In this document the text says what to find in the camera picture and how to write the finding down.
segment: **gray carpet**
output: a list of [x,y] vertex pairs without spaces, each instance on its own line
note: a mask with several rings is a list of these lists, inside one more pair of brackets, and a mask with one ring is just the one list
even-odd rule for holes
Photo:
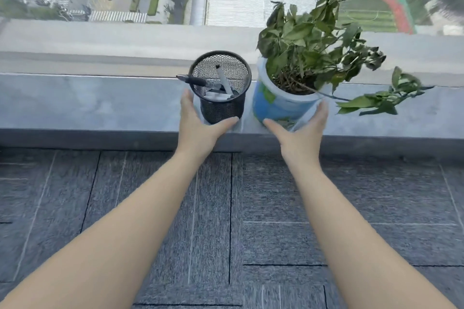
[[[171,153],[3,149],[0,298]],[[464,309],[464,166],[325,158],[384,239]],[[194,178],[134,308],[344,308],[279,156],[217,153]]]

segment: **pen holder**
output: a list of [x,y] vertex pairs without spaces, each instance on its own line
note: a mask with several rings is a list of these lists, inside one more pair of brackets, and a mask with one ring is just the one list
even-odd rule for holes
[[245,95],[252,82],[252,72],[247,62],[237,54],[227,51],[213,51],[201,55],[190,66],[189,75],[204,78],[221,84],[216,67],[220,66],[229,82],[233,96],[226,100],[214,100],[205,96],[209,88],[190,84],[194,93],[200,98],[201,113],[205,120],[214,125],[224,119],[243,115]]

